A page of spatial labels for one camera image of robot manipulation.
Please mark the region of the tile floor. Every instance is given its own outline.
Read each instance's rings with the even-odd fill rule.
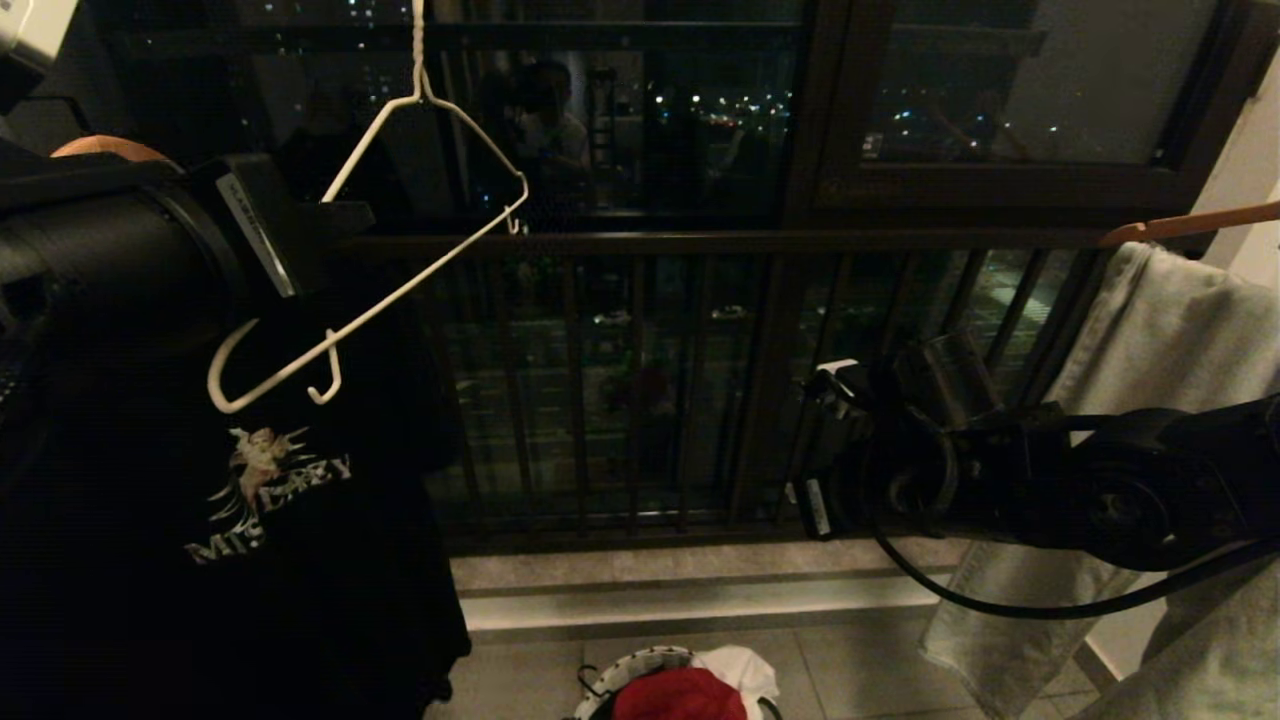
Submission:
[[[983,720],[960,683],[916,652],[927,621],[910,612],[888,621],[876,615],[840,625],[740,633],[477,644],[453,671],[453,702],[431,707],[426,720],[561,720],[581,700],[579,665],[604,667],[654,644],[712,650],[727,643],[750,647],[773,665],[786,720]],[[1023,720],[1062,720],[1097,697],[1071,662]]]

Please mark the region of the white wall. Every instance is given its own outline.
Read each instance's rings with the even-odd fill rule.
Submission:
[[[1231,138],[1219,156],[1194,213],[1225,210],[1280,199],[1280,55],[1267,72],[1258,96],[1245,105]],[[1280,286],[1280,222],[1230,228],[1217,233],[1204,263],[1252,282]],[[1140,584],[1164,577],[1152,573]],[[1151,633],[1165,614],[1165,602],[1153,602],[1103,618],[1088,642],[1114,674],[1134,673]]]

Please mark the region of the white wire hanger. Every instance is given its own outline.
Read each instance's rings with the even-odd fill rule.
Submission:
[[[512,213],[515,213],[517,208],[524,205],[525,200],[529,200],[529,181],[525,178],[525,174],[521,173],[518,169],[516,169],[516,165],[513,165],[511,160],[507,159],[507,156],[502,152],[498,145],[483,129],[480,129],[480,126],[476,124],[476,122],[472,120],[462,110],[462,108],[458,108],[457,105],[447,100],[440,100],[431,91],[431,78],[426,74],[426,69],[422,60],[425,54],[422,45],[422,35],[424,35],[424,28],[426,26],[426,22],[424,20],[422,4],[424,0],[413,0],[413,94],[406,97],[397,97],[394,100],[389,100],[385,105],[383,105],[383,109],[378,113],[378,117],[374,118],[374,122],[369,126],[369,129],[365,131],[365,135],[364,137],[360,138],[360,142],[356,143],[356,149],[351,152],[351,156],[347,158],[347,161],[342,165],[342,169],[338,172],[338,177],[335,177],[333,179],[333,183],[329,184],[329,190],[325,191],[324,197],[320,201],[332,202],[333,199],[337,197],[338,191],[340,191],[342,186],[346,184],[347,177],[351,176],[351,172],[356,168],[356,164],[358,164],[360,159],[364,156],[365,150],[369,149],[369,145],[374,141],[374,137],[378,136],[378,131],[381,129],[383,123],[387,122],[387,118],[390,117],[392,113],[394,113],[401,108],[417,105],[424,100],[430,102],[431,105],[435,105],[436,108],[448,110],[460,120],[462,120],[463,124],[475,131],[475,133],[480,136],[480,140],[484,140],[485,145],[489,146],[489,150],[492,150],[494,155],[497,155],[498,159],[502,160],[502,164],[507,167],[507,170],[509,170],[512,176],[520,179],[520,184],[522,188],[520,199],[516,200],[513,205],[504,206],[504,210],[500,215],[498,215],[497,218],[490,220],[486,225],[476,231],[476,233],[472,234],[471,237],[460,242],[457,247],[448,251],[443,258],[440,258],[435,263],[431,263],[430,266],[428,266],[425,270],[415,275],[411,281],[402,284],[394,292],[380,300],[372,307],[365,310],[365,313],[361,314],[358,318],[347,323],[347,325],[344,325],[342,329],[325,331],[326,340],[324,342],[316,345],[311,350],[300,355],[296,360],[276,370],[274,375],[266,378],[265,380],[259,383],[257,387],[246,392],[243,396],[228,401],[227,396],[223,395],[223,369],[227,366],[227,360],[230,356],[232,351],[236,350],[236,346],[239,345],[242,340],[244,340],[244,336],[248,334],[250,331],[253,329],[253,325],[259,323],[260,318],[255,318],[244,323],[239,328],[236,328],[236,331],[232,334],[227,336],[227,340],[224,340],[223,343],[218,347],[218,352],[214,354],[214,359],[209,364],[209,375],[206,382],[206,386],[209,388],[209,398],[214,401],[214,405],[219,410],[227,413],[228,415],[243,410],[244,407],[255,402],[257,398],[270,392],[275,386],[280,384],[291,375],[301,370],[303,366],[307,365],[307,363],[311,363],[312,360],[315,360],[316,357],[319,357],[325,352],[329,354],[329,369],[333,373],[333,382],[329,386],[329,389],[326,389],[324,393],[321,393],[314,387],[308,387],[307,395],[311,396],[312,402],[315,402],[316,405],[324,405],[325,402],[329,402],[330,400],[333,400],[335,395],[338,395],[338,388],[342,387],[342,370],[338,364],[338,347],[337,347],[339,342],[342,342],[351,333],[360,329],[369,320],[372,320],[375,316],[378,316],[379,313],[389,307],[393,302],[408,295],[415,287],[419,286],[419,283],[431,277],[433,273],[443,268],[449,260],[457,258],[463,250],[467,249],[468,245],[480,240],[484,234],[486,234],[489,231],[497,227],[498,223],[506,220],[507,232],[511,234],[517,234],[520,232],[524,232],[525,234],[529,233],[527,225],[522,227],[521,223],[512,217]]]

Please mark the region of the black cable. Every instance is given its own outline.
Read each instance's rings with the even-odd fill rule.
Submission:
[[[1267,538],[1263,541],[1257,541],[1254,543],[1247,544],[1231,552],[1220,555],[1212,560],[1206,560],[1194,568],[1183,570],[1176,575],[1170,575],[1158,583],[1151,584],[1138,591],[1121,594],[1119,597],[1112,597],[1110,600],[1102,600],[1098,602],[1087,602],[1084,605],[1068,605],[1062,607],[1024,607],[1020,605],[998,605],[993,602],[984,602],[980,600],[974,600],[969,596],[964,596],[952,592],[938,583],[929,579],[928,575],[922,573],[915,565],[902,556],[893,547],[888,538],[884,537],[884,532],[881,529],[879,523],[876,521],[876,511],[872,506],[867,503],[867,483],[860,483],[859,495],[861,496],[863,507],[865,509],[867,521],[872,528],[872,534],[876,537],[876,542],[884,551],[904,573],[911,577],[913,580],[924,585],[925,589],[937,594],[942,600],[954,602],[961,607],[968,607],[969,610],[975,610],[978,612],[984,612],[987,615],[998,615],[1001,618],[1015,618],[1020,620],[1080,620],[1084,618],[1098,618],[1102,615],[1111,615],[1112,612],[1120,612],[1123,610],[1129,610],[1139,605],[1146,605],[1153,600],[1160,600],[1167,594],[1175,593],[1180,589],[1185,589],[1196,583],[1207,580],[1213,575],[1219,575],[1240,565],[1245,565],[1254,560],[1266,557],[1267,555],[1280,552],[1280,537]]]

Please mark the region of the gray towel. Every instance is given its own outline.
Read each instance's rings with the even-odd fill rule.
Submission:
[[[1074,414],[1203,411],[1265,396],[1277,370],[1275,292],[1129,243],[1107,266],[1048,398]],[[1276,717],[1277,568],[1262,562],[1170,597],[1148,662],[1080,717]],[[1014,605],[1078,605],[1120,594],[1139,575],[1082,552],[974,543],[951,588]],[[987,715],[1012,719],[1094,624],[1010,620],[942,602],[920,651],[955,671]]]

